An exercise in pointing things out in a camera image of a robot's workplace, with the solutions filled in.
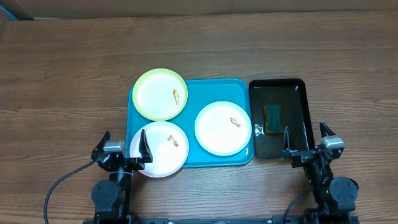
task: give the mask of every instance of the food scrap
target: food scrap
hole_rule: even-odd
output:
[[[175,147],[178,147],[178,143],[176,142],[176,140],[174,140],[173,136],[170,135],[170,137],[167,140],[169,140],[171,143],[173,143],[173,145]]]
[[[178,106],[179,98],[178,98],[178,93],[176,90],[173,91],[173,95],[174,95],[174,99],[175,99],[175,105]]]
[[[240,127],[241,125],[235,120],[235,118],[229,118],[229,120],[235,124],[236,127]]]

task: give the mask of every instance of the wooden surface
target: wooden surface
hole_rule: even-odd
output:
[[[144,72],[184,79],[302,78],[316,142],[325,121],[346,141],[335,176],[359,184],[361,223],[398,222],[398,12],[312,12],[8,23],[0,44],[0,223],[43,223],[51,185],[90,161],[106,130],[126,133],[127,96]],[[94,212],[96,166],[62,182],[51,223]],[[142,217],[245,218],[283,214],[308,188],[289,161],[134,176]],[[304,200],[299,214],[314,206]]]

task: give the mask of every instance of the plate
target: plate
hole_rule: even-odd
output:
[[[166,121],[145,125],[131,141],[131,157],[141,157],[138,148],[142,129],[145,129],[153,161],[145,164],[145,169],[139,172],[148,177],[166,177],[178,171],[187,160],[189,152],[188,138],[182,129]]]
[[[195,120],[195,136],[206,151],[217,156],[230,156],[248,144],[251,137],[250,118],[234,103],[210,103]]]
[[[141,75],[132,91],[132,102],[137,111],[153,121],[167,121],[178,115],[187,98],[184,80],[165,68],[156,68]]]

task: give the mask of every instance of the cable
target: cable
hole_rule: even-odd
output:
[[[311,191],[313,191],[313,187],[310,188],[310,190],[302,193],[301,195],[299,195],[296,199],[293,200],[292,203],[290,203],[290,205],[286,208],[285,214],[284,214],[284,218],[283,218],[283,224],[286,224],[286,217],[287,214],[289,212],[289,210],[293,207],[293,205],[298,202],[300,199],[303,199],[307,194],[309,194]]]
[[[95,163],[95,161],[91,161],[91,162],[89,162],[88,164],[82,166],[81,168],[79,168],[79,169],[77,169],[77,170],[75,170],[75,171],[72,171],[72,172],[70,172],[70,173],[67,174],[67,175],[64,175],[61,179],[59,179],[59,180],[51,187],[51,189],[49,190],[49,193],[47,194],[47,197],[45,198],[45,202],[44,202],[44,211],[43,211],[43,213],[44,213],[44,222],[45,222],[45,224],[49,224],[49,220],[48,220],[48,218],[47,218],[47,204],[49,203],[50,195],[51,195],[52,191],[54,190],[54,188],[55,188],[59,183],[61,183],[63,180],[65,180],[66,178],[70,177],[70,176],[73,175],[73,174],[76,174],[77,172],[79,172],[79,171],[81,171],[81,170],[83,170],[83,169],[86,169],[87,167],[93,165],[93,163]]]

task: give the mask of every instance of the light green plate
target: light green plate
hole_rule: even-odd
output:
[[[184,79],[165,68],[144,73],[132,90],[132,102],[137,111],[153,121],[167,121],[178,115],[187,103],[187,98]]]

